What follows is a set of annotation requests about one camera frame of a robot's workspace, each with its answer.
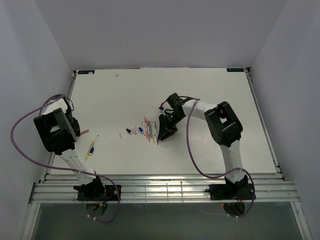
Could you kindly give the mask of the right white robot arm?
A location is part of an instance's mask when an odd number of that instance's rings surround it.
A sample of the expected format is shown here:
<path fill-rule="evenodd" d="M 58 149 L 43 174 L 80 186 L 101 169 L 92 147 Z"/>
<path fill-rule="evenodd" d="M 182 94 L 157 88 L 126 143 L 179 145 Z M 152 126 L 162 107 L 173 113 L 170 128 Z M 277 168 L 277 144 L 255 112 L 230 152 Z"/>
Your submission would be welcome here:
<path fill-rule="evenodd" d="M 209 132 L 219 145 L 224 161 L 225 173 L 224 184 L 212 184 L 207 189 L 213 200 L 237 199 L 245 194 L 245 189 L 249 185 L 246 172 L 240 153 L 240 139 L 243 126 L 236 116 L 230 104 L 223 101 L 219 104 L 209 104 L 201 102 L 194 97 L 182 97 L 177 93 L 171 94 L 165 102 L 170 109 L 159 106 L 159 141 L 163 141 L 177 131 L 177 124 L 186 118 L 204 120 L 209 128 Z"/>

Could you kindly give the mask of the grey silver pen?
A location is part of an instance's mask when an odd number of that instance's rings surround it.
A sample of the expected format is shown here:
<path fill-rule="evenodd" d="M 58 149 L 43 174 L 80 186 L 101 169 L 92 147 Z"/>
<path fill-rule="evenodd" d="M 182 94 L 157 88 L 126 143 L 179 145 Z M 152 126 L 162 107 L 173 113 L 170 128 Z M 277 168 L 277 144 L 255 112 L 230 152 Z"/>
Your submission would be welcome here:
<path fill-rule="evenodd" d="M 148 126 L 149 142 L 151 142 L 153 140 L 153 134 L 152 134 L 151 122 L 149 120 L 148 120 L 147 126 Z"/>

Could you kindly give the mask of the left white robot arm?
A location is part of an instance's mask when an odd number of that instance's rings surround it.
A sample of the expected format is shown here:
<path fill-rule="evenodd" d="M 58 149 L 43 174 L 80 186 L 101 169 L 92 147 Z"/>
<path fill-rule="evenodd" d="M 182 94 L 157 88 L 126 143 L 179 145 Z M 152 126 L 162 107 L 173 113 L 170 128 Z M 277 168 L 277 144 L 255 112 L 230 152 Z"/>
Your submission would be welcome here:
<path fill-rule="evenodd" d="M 87 198 L 102 199 L 106 195 L 106 187 L 76 147 L 80 125 L 73 117 L 70 100 L 56 94 L 44 104 L 47 105 L 44 111 L 33 122 L 45 149 L 59 156 L 72 169 L 78 179 L 75 190 Z"/>

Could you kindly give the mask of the yellow green pen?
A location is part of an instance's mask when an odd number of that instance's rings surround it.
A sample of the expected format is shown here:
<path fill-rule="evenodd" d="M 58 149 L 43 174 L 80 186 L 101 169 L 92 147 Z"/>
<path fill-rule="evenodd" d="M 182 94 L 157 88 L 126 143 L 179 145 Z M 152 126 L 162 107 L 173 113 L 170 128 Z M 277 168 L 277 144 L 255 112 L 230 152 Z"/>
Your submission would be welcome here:
<path fill-rule="evenodd" d="M 93 140 L 93 141 L 91 142 L 90 147 L 89 147 L 89 149 L 88 149 L 88 152 L 87 152 L 87 154 L 86 154 L 86 156 L 85 156 L 85 159 L 84 159 L 85 161 L 87 161 L 88 158 L 89 158 L 89 156 L 92 154 L 91 151 L 92 151 L 92 149 L 93 149 L 94 144 L 95 144 L 95 141 Z"/>

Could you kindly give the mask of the blue capped white pen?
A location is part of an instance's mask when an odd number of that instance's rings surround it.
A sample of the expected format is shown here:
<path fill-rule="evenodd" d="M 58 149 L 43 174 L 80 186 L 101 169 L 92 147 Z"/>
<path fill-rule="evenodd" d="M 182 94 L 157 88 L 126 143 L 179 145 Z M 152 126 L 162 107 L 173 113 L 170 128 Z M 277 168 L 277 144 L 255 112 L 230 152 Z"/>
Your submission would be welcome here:
<path fill-rule="evenodd" d="M 145 126 L 144 126 L 144 122 L 143 121 L 141 121 L 141 128 L 142 128 L 143 135 L 146 136 Z"/>

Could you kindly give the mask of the red pen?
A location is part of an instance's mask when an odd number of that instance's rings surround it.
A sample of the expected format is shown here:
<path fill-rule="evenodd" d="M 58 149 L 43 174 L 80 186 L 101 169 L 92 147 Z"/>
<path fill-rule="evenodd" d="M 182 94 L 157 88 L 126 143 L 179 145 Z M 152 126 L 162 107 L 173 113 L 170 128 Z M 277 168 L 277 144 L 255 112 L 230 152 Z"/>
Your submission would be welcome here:
<path fill-rule="evenodd" d="M 144 133 L 146 136 L 146 139 L 149 141 L 149 129 L 148 129 L 148 123 L 147 123 L 147 118 L 144 116 L 143 118 L 143 124 L 144 124 Z"/>

